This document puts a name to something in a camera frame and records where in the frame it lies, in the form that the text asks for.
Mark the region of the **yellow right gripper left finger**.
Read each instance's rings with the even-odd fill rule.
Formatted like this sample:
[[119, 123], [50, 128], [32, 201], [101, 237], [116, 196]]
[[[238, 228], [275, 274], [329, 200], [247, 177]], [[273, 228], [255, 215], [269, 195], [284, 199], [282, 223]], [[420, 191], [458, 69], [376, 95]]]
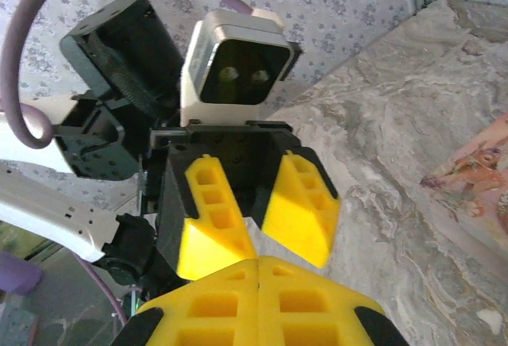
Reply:
[[114, 345], [257, 345], [259, 268], [247, 259], [143, 304]]

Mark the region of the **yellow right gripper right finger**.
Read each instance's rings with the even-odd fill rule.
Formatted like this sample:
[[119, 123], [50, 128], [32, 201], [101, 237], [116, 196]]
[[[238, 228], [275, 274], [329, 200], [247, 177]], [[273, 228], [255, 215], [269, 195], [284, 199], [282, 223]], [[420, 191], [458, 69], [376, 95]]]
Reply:
[[372, 298], [271, 256], [258, 260], [260, 345], [407, 345]]

